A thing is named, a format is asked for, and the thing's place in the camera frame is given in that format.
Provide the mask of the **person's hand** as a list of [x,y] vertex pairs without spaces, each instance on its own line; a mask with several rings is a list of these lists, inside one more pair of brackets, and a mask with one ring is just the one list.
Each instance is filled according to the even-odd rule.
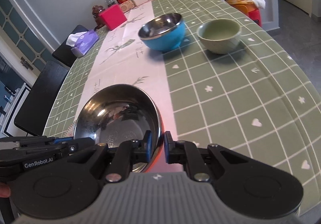
[[7,184],[0,183],[0,198],[8,198],[11,196],[11,189]]

